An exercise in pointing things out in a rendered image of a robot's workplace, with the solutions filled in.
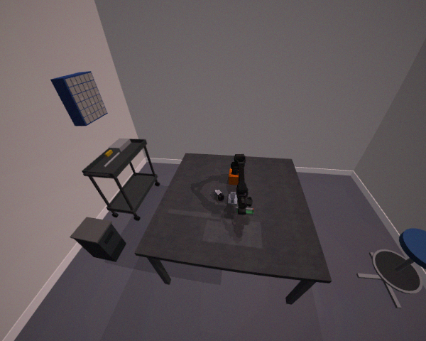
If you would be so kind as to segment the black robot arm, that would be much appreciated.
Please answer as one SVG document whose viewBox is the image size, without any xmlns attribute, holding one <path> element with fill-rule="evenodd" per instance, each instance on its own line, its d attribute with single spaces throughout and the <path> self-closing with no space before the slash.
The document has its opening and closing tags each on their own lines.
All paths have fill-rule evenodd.
<svg viewBox="0 0 426 341">
<path fill-rule="evenodd" d="M 244 166 L 246 162 L 246 157 L 244 154 L 235 154 L 234 156 L 234 162 L 231 163 L 231 169 L 232 175 L 238 175 L 239 174 L 239 183 L 236 188 L 236 196 L 238 198 L 239 202 L 239 208 L 240 209 L 246 209 L 247 206 L 251 207 L 253 204 L 252 197 L 248 197 L 249 192 L 248 188 L 246 187 L 245 180 L 244 180 Z M 238 171 L 239 169 L 239 171 Z M 245 195 L 246 193 L 246 195 Z M 246 199 L 246 197 L 248 197 Z"/>
</svg>

